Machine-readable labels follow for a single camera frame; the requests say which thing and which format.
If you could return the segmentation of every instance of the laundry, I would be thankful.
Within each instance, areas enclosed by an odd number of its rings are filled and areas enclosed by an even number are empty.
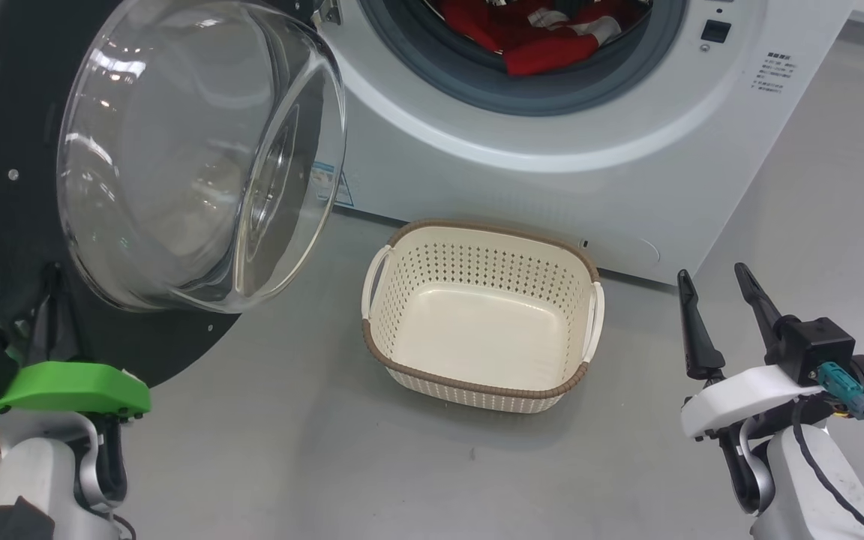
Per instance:
[[[517,0],[494,6],[483,0],[442,0],[439,11],[452,30],[501,52],[508,75],[536,75],[566,68],[644,17],[639,0],[587,2],[569,18],[555,0]]]

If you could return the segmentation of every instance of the black panel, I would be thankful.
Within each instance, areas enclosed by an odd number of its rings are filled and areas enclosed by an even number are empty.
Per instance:
[[[704,41],[714,41],[716,44],[724,44],[729,38],[731,24],[719,20],[707,20],[706,28],[702,31]]]
[[[79,64],[118,0],[0,2],[0,326],[21,346],[14,320],[41,294],[41,271],[72,269],[59,223],[56,144]],[[8,172],[19,172],[17,181]],[[69,272],[83,352],[154,386],[191,365],[236,321],[205,311],[129,313]]]

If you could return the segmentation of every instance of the gray floor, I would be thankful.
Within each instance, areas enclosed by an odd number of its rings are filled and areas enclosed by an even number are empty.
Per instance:
[[[366,266],[392,232],[336,215],[281,297],[154,390],[130,427],[142,538],[744,538],[712,443],[683,438],[676,296],[607,279],[585,382],[535,416],[406,390],[367,352]],[[696,277],[727,373],[761,363],[731,264],[779,310],[829,316],[864,353],[864,33],[835,45]],[[829,429],[864,482],[864,423]]]

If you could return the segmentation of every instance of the white basket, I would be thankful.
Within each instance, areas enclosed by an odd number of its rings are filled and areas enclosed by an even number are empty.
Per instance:
[[[509,413],[540,413],[579,383],[604,314],[576,248],[464,222],[398,230],[362,290],[366,344],[402,386]]]

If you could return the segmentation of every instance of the cable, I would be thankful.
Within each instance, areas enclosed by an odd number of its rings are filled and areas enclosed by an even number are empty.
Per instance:
[[[122,524],[123,527],[126,527],[126,530],[129,531],[129,534],[131,536],[131,540],[138,540],[138,536],[135,535],[135,527],[131,526],[131,523],[127,522],[124,517],[118,514],[112,514],[112,519]]]
[[[835,501],[839,503],[843,509],[846,509],[853,517],[855,521],[864,525],[864,516],[862,512],[859,512],[855,506],[852,506],[849,500],[846,500],[839,490],[836,489],[836,486],[826,477],[825,472],[822,472],[822,469],[819,468],[819,464],[816,463],[815,458],[812,457],[812,452],[809,451],[809,447],[806,445],[806,437],[805,434],[802,433],[802,410],[806,406],[806,401],[808,401],[808,397],[800,397],[798,402],[795,403],[795,407],[792,408],[792,434],[795,434],[795,440],[799,443],[799,448],[802,450],[802,457],[805,458],[805,462],[812,468],[812,472],[815,473],[815,478],[819,479],[820,484],[823,488],[826,488],[829,493],[835,498]]]

